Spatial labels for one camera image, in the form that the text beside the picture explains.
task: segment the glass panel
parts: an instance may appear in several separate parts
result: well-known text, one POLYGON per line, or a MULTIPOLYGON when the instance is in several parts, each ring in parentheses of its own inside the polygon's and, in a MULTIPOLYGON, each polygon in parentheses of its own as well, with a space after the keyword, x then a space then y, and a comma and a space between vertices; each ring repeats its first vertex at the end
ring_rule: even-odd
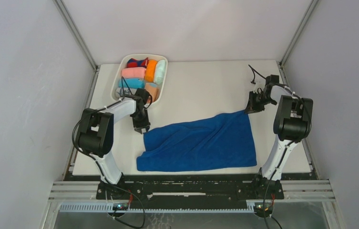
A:
MULTIPOLYGON (((322 204, 314 203, 276 203, 273 216, 283 228, 287 229, 327 229, 328 224, 322 204)), ((128 213, 121 220, 140 226, 141 213, 128 213)), ((271 229, 279 226, 268 219, 271 229)), ((149 213, 146 214, 146 228, 158 229, 223 229, 249 228, 264 229, 262 218, 251 213, 149 213)), ((126 229, 129 228, 114 221, 106 213, 60 212, 57 217, 57 229, 126 229)))

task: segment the rolled towel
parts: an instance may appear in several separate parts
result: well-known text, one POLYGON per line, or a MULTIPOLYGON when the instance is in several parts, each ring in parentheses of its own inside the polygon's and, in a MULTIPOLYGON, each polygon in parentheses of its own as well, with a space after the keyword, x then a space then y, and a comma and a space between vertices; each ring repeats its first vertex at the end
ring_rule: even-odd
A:
POLYGON ((144 78, 145 68, 137 67, 137 68, 123 68, 122 76, 124 78, 144 78))
POLYGON ((130 91, 132 91, 132 93, 133 94, 135 94, 136 93, 136 91, 137 91, 137 89, 130 89, 130 91, 129 91, 129 88, 122 88, 122 87, 118 87, 117 89, 116 89, 116 97, 122 97, 123 96, 123 90, 124 90, 124 94, 131 94, 130 93, 130 91))
POLYGON ((144 76, 144 79, 147 80, 148 82, 154 81, 154 72, 156 66, 157 66, 156 60, 150 60, 148 62, 147 70, 145 70, 145 76, 144 76))
POLYGON ((162 84, 164 81, 165 69, 166 69, 165 60, 160 60, 155 67, 154 73, 154 83, 162 84))
POLYGON ((153 97, 153 102, 157 100, 158 87, 155 83, 146 83, 145 90, 148 91, 148 93, 150 93, 150 95, 153 97))
MULTIPOLYGON (((144 88, 144 79, 131 78, 131 79, 125 79, 125 80, 126 80, 126 83, 129 85, 129 88, 133 88, 133 89, 144 88)), ((127 88, 126 83, 122 79, 120 79, 118 87, 127 88)))
POLYGON ((144 60, 136 60, 134 58, 131 58, 126 65, 126 68, 136 68, 136 67, 147 67, 148 64, 148 57, 145 58, 144 60))

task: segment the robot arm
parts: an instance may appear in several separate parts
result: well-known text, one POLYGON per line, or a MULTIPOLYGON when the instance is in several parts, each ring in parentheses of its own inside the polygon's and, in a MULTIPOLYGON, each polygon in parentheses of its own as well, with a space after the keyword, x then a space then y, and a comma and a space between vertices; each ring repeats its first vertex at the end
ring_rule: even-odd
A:
POLYGON ((113 154, 113 125, 127 115, 133 120, 134 130, 140 134, 150 129, 148 112, 144 105, 149 93, 137 89, 135 95, 126 95, 102 112, 87 108, 82 113, 75 142, 82 153, 91 157, 101 168, 101 180, 117 184, 122 176, 113 154))
POLYGON ((264 180, 277 181, 281 179, 291 151, 310 132, 313 101, 295 96, 288 87, 279 84, 279 76, 270 75, 266 77, 266 85, 261 93, 250 92, 245 112, 251 114, 263 111, 268 103, 278 105, 273 125, 276 138, 260 175, 264 180))

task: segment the cable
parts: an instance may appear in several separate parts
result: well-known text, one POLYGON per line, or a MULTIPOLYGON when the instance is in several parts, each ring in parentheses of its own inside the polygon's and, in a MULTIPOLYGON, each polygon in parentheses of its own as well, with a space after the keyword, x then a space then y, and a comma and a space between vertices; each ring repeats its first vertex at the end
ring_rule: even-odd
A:
POLYGON ((149 97, 150 97, 150 104, 148 105, 148 107, 144 107, 144 109, 148 109, 150 106, 151 106, 151 104, 153 103, 153 96, 151 95, 151 94, 149 94, 149 97))
POLYGON ((271 216, 271 218, 279 225, 280 229, 283 229, 280 223, 273 216, 271 216))
POLYGON ((286 145, 286 148, 285 150, 283 151, 283 154, 282 154, 282 157, 280 158, 280 161, 279 161, 279 164, 277 165, 277 168, 280 167, 280 165, 282 164, 283 162, 283 159, 285 158, 285 155, 286 155, 286 151, 287 149, 289 149, 290 145, 293 143, 293 141, 289 142, 287 145, 286 145))
MULTIPOLYGON (((129 89, 130 94, 133 95, 132 90, 130 90, 129 84, 127 84, 126 79, 125 79, 123 76, 122 76, 122 80, 124 81, 124 84, 126 84, 127 89, 129 89)), ((125 92, 124 92, 123 83, 122 83, 122 88, 123 88, 123 97, 124 97, 124 96, 125 96, 125 92)))
POLYGON ((275 175, 275 173, 276 173, 276 169, 275 169, 275 171, 272 173, 272 175, 270 176, 267 189, 265 190, 264 200, 262 201, 262 206, 263 206, 263 208, 264 208, 264 211, 263 211, 264 220, 265 220, 265 224, 266 224, 266 226, 267 226, 268 229, 270 229, 270 227, 269 227, 269 224, 268 224, 268 222, 267 222, 267 216, 265 215, 265 211, 266 211, 266 208, 265 208, 265 199, 266 199, 266 197, 267 197, 267 191, 268 191, 268 189, 269 189, 270 181, 272 180, 272 178, 273 178, 273 176, 275 175))
POLYGON ((113 212, 113 214, 112 214, 113 219, 116 220, 116 221, 118 221, 119 223, 122 223, 122 224, 124 224, 124 225, 126 225, 126 226, 128 226, 128 227, 134 228, 134 229, 141 229, 141 228, 143 228, 143 227, 144 227, 144 224, 145 224, 145 209, 144 209, 144 205, 143 205, 143 203, 141 202, 140 198, 138 198, 138 197, 137 197, 135 194, 133 194, 131 191, 128 191, 128 190, 126 190, 126 189, 123 189, 123 188, 120 188, 120 187, 117 187, 117 186, 111 184, 111 183, 109 182, 109 180, 105 177, 105 174, 103 173, 103 171, 102 171, 102 169, 101 169, 101 166, 99 165, 98 161, 97 161, 93 156, 91 156, 91 155, 88 155, 88 156, 95 161, 95 164, 98 166, 98 169, 99 169, 99 171, 100 171, 102 177, 105 178, 104 180, 105 180, 110 186, 112 186, 113 188, 117 188, 117 189, 119 189, 119 190, 121 190, 121 191, 124 191, 124 192, 126 192, 126 193, 129 193, 130 195, 133 195, 133 196, 140 202, 140 205, 141 205, 141 207, 142 207, 142 210, 143 210, 143 223, 142 223, 142 225, 139 226, 139 227, 138 227, 138 226, 130 225, 130 224, 128 224, 128 223, 126 223, 126 222, 124 222, 124 221, 122 221, 122 220, 116 218, 116 217, 114 216, 114 214, 116 213, 116 211, 117 211, 118 209, 116 209, 116 210, 113 212))
POLYGON ((266 78, 263 75, 261 75, 261 73, 257 72, 251 65, 248 65, 248 66, 251 68, 252 73, 254 74, 254 79, 251 81, 252 84, 256 84, 255 83, 255 73, 257 73, 260 77, 262 77, 266 80, 266 78))

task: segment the white tabletop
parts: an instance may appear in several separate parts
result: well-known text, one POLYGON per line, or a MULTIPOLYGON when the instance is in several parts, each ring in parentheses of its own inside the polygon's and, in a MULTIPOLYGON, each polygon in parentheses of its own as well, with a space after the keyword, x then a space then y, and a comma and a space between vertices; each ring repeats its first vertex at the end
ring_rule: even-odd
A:
MULTIPOLYGON (((151 129, 244 110, 248 93, 254 88, 250 83, 253 74, 248 64, 264 76, 280 75, 275 61, 169 62, 160 101, 152 104, 148 110, 151 129)), ((101 65, 90 108, 99 108, 114 102, 110 93, 118 68, 118 64, 101 65)), ((264 84, 262 78, 257 78, 256 81, 264 84)), ((138 171, 136 158, 144 151, 144 141, 143 136, 134 131, 129 116, 114 125, 113 156, 120 170, 126 175, 256 173, 268 158, 275 140, 273 121, 276 110, 276 106, 268 104, 265 111, 249 115, 256 148, 255 167, 195 172, 138 171)), ((283 171, 310 172, 301 143, 292 151, 283 171)), ((98 174, 92 159, 83 154, 77 155, 73 175, 98 174)))

